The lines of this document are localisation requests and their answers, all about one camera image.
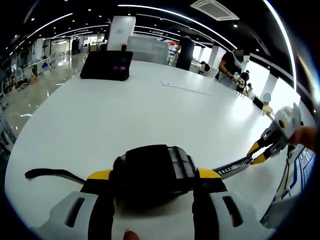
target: black strap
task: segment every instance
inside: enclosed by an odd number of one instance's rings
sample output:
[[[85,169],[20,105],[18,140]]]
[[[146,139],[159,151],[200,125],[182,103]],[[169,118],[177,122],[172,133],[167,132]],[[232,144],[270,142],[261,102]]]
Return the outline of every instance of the black strap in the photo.
[[[72,174],[71,172],[63,169],[49,169],[49,168],[36,168],[27,171],[24,176],[26,179],[33,179],[40,176],[56,175],[65,179],[70,179],[75,182],[84,184],[86,181],[82,178]]]
[[[0,148],[10,156],[11,152],[6,148],[6,146],[0,141]]]

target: air conditioner vent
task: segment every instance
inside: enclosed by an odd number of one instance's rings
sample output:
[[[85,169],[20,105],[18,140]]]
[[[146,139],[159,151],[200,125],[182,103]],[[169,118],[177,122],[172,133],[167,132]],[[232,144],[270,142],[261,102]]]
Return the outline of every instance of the air conditioner vent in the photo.
[[[239,17],[215,0],[198,0],[191,4],[191,7],[217,21],[239,20]]]

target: ceiling light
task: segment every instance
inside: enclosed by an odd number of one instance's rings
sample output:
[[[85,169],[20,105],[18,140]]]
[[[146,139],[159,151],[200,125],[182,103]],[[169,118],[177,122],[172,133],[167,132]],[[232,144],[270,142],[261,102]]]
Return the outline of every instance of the ceiling light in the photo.
[[[76,34],[77,36],[78,35],[82,35],[82,34],[90,34],[90,33],[93,33],[93,31],[88,31],[88,32],[83,32],[83,33],[78,33]]]
[[[139,13],[138,13],[137,15],[138,15],[138,16],[145,16],[145,17],[152,17],[152,18],[159,19],[159,17],[157,17],[157,16],[152,16],[152,15],[145,15],[145,14],[139,14]],[[183,26],[183,27],[185,27],[185,28],[188,27],[187,25],[184,25],[184,24],[182,24],[182,23],[180,23],[180,22],[173,21],[173,20],[170,20],[170,19],[167,19],[167,18],[164,18],[164,19],[165,19],[166,21],[169,21],[169,22],[172,22],[172,23],[181,25],[181,26]],[[206,37],[208,40],[211,40],[212,42],[215,42],[215,43],[221,45],[221,46],[222,46],[223,48],[225,48],[228,52],[230,52],[229,48],[227,48],[226,46],[224,46],[223,44],[221,44],[221,42],[217,41],[216,39],[213,39],[212,37],[204,34],[204,33],[201,32],[201,31],[198,31],[197,29],[194,29],[194,28],[193,28],[192,30],[195,31],[195,32],[197,32],[197,33],[199,33],[199,34],[201,34],[202,36]]]
[[[293,73],[293,89],[296,91],[297,90],[297,73],[296,73],[296,64],[295,64],[295,58],[294,58],[294,52],[292,50],[291,44],[290,44],[290,40],[288,37],[288,34],[286,32],[285,26],[283,25],[283,23],[281,22],[280,17],[278,16],[276,10],[272,7],[272,5],[267,1],[267,0],[263,0],[264,4],[268,7],[268,9],[270,10],[270,12],[272,13],[273,17],[275,18],[276,22],[279,25],[279,28],[282,32],[282,35],[284,37],[286,46],[288,48],[288,52],[289,52],[289,56],[290,56],[290,60],[291,60],[291,66],[292,66],[292,73]]]
[[[70,30],[70,31],[66,31],[66,32],[60,33],[55,37],[58,37],[58,36],[61,36],[61,35],[65,35],[65,34],[68,34],[68,33],[74,32],[74,31],[83,30],[83,29],[90,29],[90,28],[97,28],[97,27],[107,27],[107,26],[109,26],[109,25],[97,25],[97,26],[82,27],[82,28],[78,28],[78,29],[74,29],[74,30]]]
[[[162,36],[162,35],[159,35],[159,34],[155,34],[155,33],[148,33],[148,32],[144,32],[144,31],[134,31],[135,33],[139,33],[139,34],[151,34],[151,35],[155,35],[155,36],[159,36],[159,37],[164,37],[164,36]]]
[[[168,13],[168,14],[172,14],[172,15],[176,15],[178,17],[181,17],[181,18],[184,18],[184,19],[187,19],[191,22],[194,22],[206,29],[208,29],[209,31],[213,32],[214,34],[218,35],[220,38],[222,38],[223,40],[225,40],[226,42],[228,42],[232,47],[234,47],[235,49],[237,49],[237,47],[232,43],[230,42],[228,39],[226,39],[225,37],[223,37],[222,35],[220,35],[219,33],[217,33],[216,31],[212,30],[210,27],[202,24],[201,22],[198,22],[190,17],[187,17],[187,16],[184,16],[182,14],[179,14],[177,12],[174,12],[174,11],[169,11],[169,10],[165,10],[165,9],[162,9],[162,8],[157,8],[157,7],[152,7],[152,6],[143,6],[143,5],[130,5],[130,4],[119,4],[118,7],[136,7],[136,8],[145,8],[145,9],[152,9],[152,10],[158,10],[158,11],[162,11],[162,12],[165,12],[165,13]]]
[[[25,40],[23,40],[22,42],[20,42],[19,46],[20,46],[21,44],[23,44],[24,42],[25,42]]]
[[[41,29],[45,28],[46,26],[54,23],[55,21],[58,21],[58,20],[63,19],[63,18],[65,18],[65,17],[68,17],[68,16],[70,16],[70,15],[72,15],[72,14],[73,14],[73,13],[69,13],[69,14],[67,14],[67,15],[58,17],[57,19],[55,19],[55,20],[53,20],[53,21],[51,21],[51,22],[48,22],[47,24],[45,24],[45,25],[43,25],[42,27],[40,27],[40,28],[38,28],[37,30],[35,30],[34,33],[30,34],[30,35],[27,37],[27,39],[30,38],[30,37],[31,37],[33,34],[35,34],[36,32],[38,32],[38,31],[40,31]]]
[[[181,35],[179,35],[179,34],[176,34],[176,33],[170,32],[170,31],[161,30],[161,29],[158,29],[158,28],[153,28],[153,27],[135,26],[135,28],[152,29],[152,30],[161,31],[161,32],[164,32],[164,33],[173,34],[173,35],[181,37]]]
[[[207,48],[207,46],[203,45],[203,44],[200,43],[200,42],[197,42],[197,41],[194,41],[194,40],[191,40],[191,41],[194,42],[194,43],[196,43],[196,44],[199,44],[199,45],[201,45],[201,46],[203,46],[203,47],[205,47],[205,48]]]

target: white pillar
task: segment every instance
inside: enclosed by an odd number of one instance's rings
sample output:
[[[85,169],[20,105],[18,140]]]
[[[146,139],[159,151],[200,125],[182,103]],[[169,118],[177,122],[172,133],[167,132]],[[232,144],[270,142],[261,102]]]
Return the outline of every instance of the white pillar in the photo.
[[[219,46],[212,46],[211,55],[208,64],[212,66],[213,69],[218,69],[222,57],[225,55],[226,50]]]
[[[114,16],[111,24],[107,50],[120,51],[122,44],[127,44],[128,37],[134,34],[135,16]]]
[[[42,42],[43,39],[37,39],[32,45],[32,61],[41,59],[42,56]]]
[[[277,83],[278,78],[273,76],[271,73],[269,73],[268,79],[266,80],[266,83],[264,85],[264,88],[262,90],[262,93],[260,95],[260,98],[262,99],[263,96],[268,93],[272,95],[272,92],[275,89],[276,83]]]
[[[84,47],[85,36],[78,36],[79,39],[79,50]]]
[[[201,57],[202,57],[202,54],[204,53],[204,49],[205,49],[205,48],[202,47],[201,50],[200,50],[199,57],[198,57],[198,59],[197,59],[199,62],[200,62],[200,59],[201,59]]]

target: chair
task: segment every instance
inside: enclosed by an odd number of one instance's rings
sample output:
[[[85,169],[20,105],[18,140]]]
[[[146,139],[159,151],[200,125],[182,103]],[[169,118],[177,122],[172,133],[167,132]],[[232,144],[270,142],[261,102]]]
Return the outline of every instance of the chair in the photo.
[[[15,82],[19,85],[19,82],[23,82],[26,78],[24,71],[19,67],[14,74],[15,77]],[[29,85],[28,82],[23,82],[19,87],[18,87],[18,91],[20,91],[21,89],[24,89],[25,86]]]
[[[2,101],[5,99],[6,95],[4,93],[4,85],[5,85],[5,81],[2,81],[0,83],[0,102],[2,103]]]
[[[12,90],[12,82],[8,77],[4,79],[4,86],[3,86],[3,92],[8,93]]]
[[[49,58],[49,63],[50,63],[50,65],[52,65],[55,62],[56,62],[56,53],[52,52],[50,55],[50,58]]]

